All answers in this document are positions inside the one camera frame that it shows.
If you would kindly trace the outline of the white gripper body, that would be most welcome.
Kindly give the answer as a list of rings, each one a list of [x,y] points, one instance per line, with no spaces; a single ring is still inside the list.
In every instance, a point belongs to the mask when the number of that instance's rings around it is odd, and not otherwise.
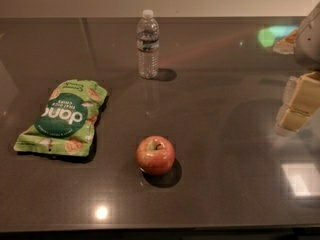
[[[320,70],[320,2],[298,27],[295,58],[306,68]]]

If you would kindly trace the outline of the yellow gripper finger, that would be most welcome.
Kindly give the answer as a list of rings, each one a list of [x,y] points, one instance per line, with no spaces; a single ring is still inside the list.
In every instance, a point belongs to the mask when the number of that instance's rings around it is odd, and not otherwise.
[[[320,72],[291,76],[285,88],[283,104],[291,111],[313,114],[320,107]]]
[[[308,119],[308,115],[296,110],[291,110],[288,106],[282,105],[276,116],[274,126],[275,133],[284,137],[293,135],[306,124]]]

